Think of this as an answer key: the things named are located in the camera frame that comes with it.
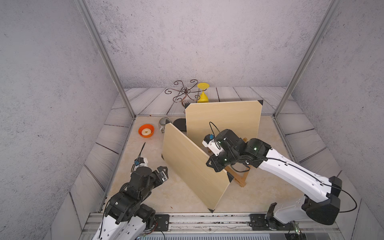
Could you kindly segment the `wooden easel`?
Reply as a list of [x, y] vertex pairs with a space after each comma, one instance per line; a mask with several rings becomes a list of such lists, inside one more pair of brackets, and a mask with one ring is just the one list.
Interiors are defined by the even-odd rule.
[[246, 179], [249, 174], [249, 166], [247, 166], [247, 170], [244, 171], [237, 171], [233, 168], [232, 165], [228, 165], [224, 168], [224, 170], [227, 172], [230, 181], [234, 180], [240, 187], [246, 186]]

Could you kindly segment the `light wooden board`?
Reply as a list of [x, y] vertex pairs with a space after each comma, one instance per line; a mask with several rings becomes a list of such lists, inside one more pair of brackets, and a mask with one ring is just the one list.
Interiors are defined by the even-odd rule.
[[190, 104], [186, 108], [187, 136], [200, 148], [204, 137], [215, 131], [232, 130], [247, 140], [258, 137], [264, 101], [217, 102]]
[[162, 157], [205, 206], [214, 212], [234, 179], [233, 175], [226, 170], [217, 173], [208, 167], [209, 155], [172, 123], [165, 126]]

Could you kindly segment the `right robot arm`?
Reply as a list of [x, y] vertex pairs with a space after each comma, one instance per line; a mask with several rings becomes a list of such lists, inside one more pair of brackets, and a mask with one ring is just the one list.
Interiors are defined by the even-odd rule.
[[341, 179], [335, 176], [326, 178], [308, 171], [262, 140], [245, 142], [232, 130], [226, 129], [217, 136], [206, 135], [202, 144], [213, 152], [207, 166], [217, 173], [240, 163], [274, 174], [303, 192], [304, 195], [295, 201], [270, 205], [265, 224], [271, 230], [307, 218], [330, 226], [340, 213]]

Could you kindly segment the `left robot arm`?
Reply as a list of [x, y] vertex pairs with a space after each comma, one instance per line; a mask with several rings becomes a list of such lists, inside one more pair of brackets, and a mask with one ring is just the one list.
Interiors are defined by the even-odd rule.
[[136, 168], [130, 181], [108, 201], [93, 239], [135, 240], [153, 232], [158, 225], [156, 211], [143, 202], [168, 178], [167, 167], [160, 166], [154, 171], [144, 166]]

